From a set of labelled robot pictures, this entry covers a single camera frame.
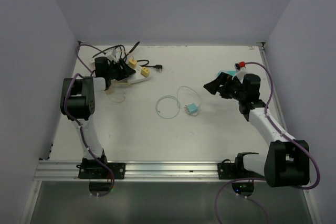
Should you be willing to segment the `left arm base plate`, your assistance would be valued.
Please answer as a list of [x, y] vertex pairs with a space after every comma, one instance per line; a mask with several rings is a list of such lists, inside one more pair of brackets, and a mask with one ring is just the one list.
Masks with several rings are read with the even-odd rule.
[[[124, 179], [125, 175], [125, 163], [108, 163], [107, 166], [113, 172], [114, 179]], [[99, 164], [90, 164], [85, 166], [84, 164], [78, 164], [76, 166], [79, 169], [79, 179], [109, 179], [111, 175], [106, 168], [103, 168]]]

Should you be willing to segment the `teal power strip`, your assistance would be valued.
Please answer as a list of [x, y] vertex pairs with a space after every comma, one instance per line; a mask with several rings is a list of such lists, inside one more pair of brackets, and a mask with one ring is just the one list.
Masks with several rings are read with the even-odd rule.
[[217, 77], [218, 77], [221, 73], [225, 73], [225, 74], [234, 76], [234, 75], [236, 74], [236, 71], [235, 71], [235, 70], [223, 70], [223, 71], [219, 71], [219, 72], [217, 73]]

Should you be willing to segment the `light blue usb charger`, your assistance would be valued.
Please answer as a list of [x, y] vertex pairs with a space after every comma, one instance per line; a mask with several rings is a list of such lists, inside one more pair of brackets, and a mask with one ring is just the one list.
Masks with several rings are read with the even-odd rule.
[[199, 108], [195, 103], [188, 104], [184, 107], [186, 114], [190, 116], [197, 116]]

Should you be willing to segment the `yellow cube charger front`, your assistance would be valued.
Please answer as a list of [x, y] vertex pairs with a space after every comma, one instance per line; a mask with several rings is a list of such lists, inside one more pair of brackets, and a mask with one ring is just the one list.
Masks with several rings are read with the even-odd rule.
[[147, 78], [150, 75], [150, 70], [146, 67], [141, 68], [141, 75], [143, 75], [145, 78]]

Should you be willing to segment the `yellow cube charger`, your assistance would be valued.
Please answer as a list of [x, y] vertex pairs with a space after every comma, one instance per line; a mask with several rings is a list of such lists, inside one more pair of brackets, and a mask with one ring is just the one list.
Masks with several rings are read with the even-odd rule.
[[138, 61], [135, 60], [133, 57], [129, 59], [128, 66], [135, 69], [137, 67]]
[[143, 75], [145, 78], [147, 78], [150, 75], [150, 70], [146, 67], [141, 68], [141, 75]]

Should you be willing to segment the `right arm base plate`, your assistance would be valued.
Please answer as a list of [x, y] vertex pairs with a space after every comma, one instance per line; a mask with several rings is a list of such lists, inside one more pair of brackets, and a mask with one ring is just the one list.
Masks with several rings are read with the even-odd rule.
[[229, 159], [225, 159], [220, 163], [217, 163], [218, 179], [220, 180], [233, 180], [239, 178], [250, 177], [249, 172], [239, 170], [235, 163], [232, 163]]

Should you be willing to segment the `white triangular power strip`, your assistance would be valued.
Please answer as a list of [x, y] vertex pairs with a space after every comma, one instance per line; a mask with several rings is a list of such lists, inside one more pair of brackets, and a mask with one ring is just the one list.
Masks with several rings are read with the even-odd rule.
[[135, 68], [135, 74], [131, 75], [130, 77], [127, 78], [127, 83], [129, 84], [136, 84], [136, 83], [140, 83], [140, 82], [145, 82], [150, 80], [152, 77], [150, 75], [148, 75], [147, 77], [145, 77], [142, 73], [142, 67], [141, 66], [137, 66]]

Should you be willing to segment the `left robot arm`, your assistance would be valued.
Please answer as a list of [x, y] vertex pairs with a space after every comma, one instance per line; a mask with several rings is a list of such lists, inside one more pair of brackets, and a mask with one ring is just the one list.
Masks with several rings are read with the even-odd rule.
[[104, 178], [109, 172], [109, 165], [93, 123], [95, 92], [108, 90], [113, 80], [124, 80], [134, 75], [135, 69], [123, 59], [115, 61], [98, 57], [94, 62], [95, 70], [90, 75], [77, 73], [63, 80], [60, 110], [74, 124], [81, 139], [83, 158], [80, 168], [90, 168], [97, 178]]

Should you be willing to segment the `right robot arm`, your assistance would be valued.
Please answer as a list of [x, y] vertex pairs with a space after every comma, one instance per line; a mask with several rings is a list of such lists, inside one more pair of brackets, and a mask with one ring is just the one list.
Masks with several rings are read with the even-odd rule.
[[304, 140], [289, 140], [286, 132], [273, 121], [266, 104], [260, 99], [261, 79], [248, 73], [242, 80], [221, 73], [204, 85], [212, 95], [238, 101], [239, 111], [268, 145], [267, 155], [255, 152], [237, 154], [234, 172], [240, 178], [251, 173], [265, 178], [270, 187], [305, 186], [310, 180], [309, 145]]

